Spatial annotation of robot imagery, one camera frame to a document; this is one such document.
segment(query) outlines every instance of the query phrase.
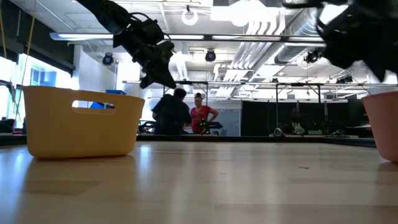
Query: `blue object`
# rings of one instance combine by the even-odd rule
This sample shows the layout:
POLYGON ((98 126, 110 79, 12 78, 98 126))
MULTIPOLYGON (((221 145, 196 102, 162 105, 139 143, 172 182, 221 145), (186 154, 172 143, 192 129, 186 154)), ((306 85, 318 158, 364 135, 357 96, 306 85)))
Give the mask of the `blue object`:
POLYGON ((93 102, 90 109, 105 109, 105 105, 103 103, 93 102))
MULTIPOLYGON (((117 94, 117 95, 126 95, 122 90, 105 90, 106 93, 117 94)), ((90 106, 91 109, 105 109, 105 105, 103 103, 93 102, 90 106)))

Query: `wooden table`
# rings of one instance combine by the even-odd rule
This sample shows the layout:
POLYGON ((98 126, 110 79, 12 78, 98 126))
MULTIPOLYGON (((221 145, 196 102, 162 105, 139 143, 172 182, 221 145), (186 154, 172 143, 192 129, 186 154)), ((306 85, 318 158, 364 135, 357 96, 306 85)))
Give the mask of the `wooden table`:
POLYGON ((138 142, 62 161, 0 149, 1 224, 397 222, 398 167, 370 148, 138 142))

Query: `dark jacket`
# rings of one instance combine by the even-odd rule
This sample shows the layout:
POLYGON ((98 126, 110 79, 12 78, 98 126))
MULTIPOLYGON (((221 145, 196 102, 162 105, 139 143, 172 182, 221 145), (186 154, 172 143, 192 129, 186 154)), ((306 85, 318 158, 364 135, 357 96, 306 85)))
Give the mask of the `dark jacket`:
POLYGON ((157 117, 157 128, 179 128, 182 129, 185 123, 192 122, 189 107, 177 97, 166 94, 152 109, 157 117))

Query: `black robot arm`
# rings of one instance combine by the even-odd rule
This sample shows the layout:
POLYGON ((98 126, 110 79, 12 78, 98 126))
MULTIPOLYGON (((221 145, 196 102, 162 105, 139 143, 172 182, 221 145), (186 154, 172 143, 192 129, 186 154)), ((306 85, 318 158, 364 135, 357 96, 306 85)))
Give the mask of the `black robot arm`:
POLYGON ((328 24, 320 20, 324 2, 347 0, 289 0, 282 5, 297 9, 318 8, 317 31, 325 41, 323 56, 333 65, 349 68, 362 60, 383 81, 386 70, 398 73, 398 4, 396 0, 354 0, 328 24))
POLYGON ((147 74, 141 80, 141 88, 146 88, 152 83, 169 88, 177 87, 169 72, 174 44, 169 40, 163 41, 164 33, 156 20, 139 12, 129 13, 122 6, 109 0, 77 2, 93 13, 98 22, 114 35, 113 47, 123 46, 131 55, 132 61, 140 64, 142 72, 147 74), (146 20, 141 21, 136 15, 141 15, 146 20))

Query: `window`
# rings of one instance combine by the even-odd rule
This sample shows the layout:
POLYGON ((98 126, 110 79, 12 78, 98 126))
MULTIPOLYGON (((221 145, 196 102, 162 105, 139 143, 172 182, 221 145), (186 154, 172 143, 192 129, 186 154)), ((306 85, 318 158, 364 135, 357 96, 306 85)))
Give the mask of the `window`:
POLYGON ((9 85, 9 82, 13 81, 16 72, 16 63, 0 57, 0 67, 0 118, 12 118, 12 116, 8 114, 11 94, 6 85, 9 85))
MULTIPOLYGON (((19 55, 18 66, 12 75, 12 79, 17 84, 34 86, 54 86, 59 88, 71 88, 72 79, 69 73, 44 63, 36 58, 19 55)), ((16 128, 22 128, 25 118, 24 93, 18 88, 16 90, 15 103, 12 102, 11 95, 8 98, 7 117, 17 118, 16 128)))

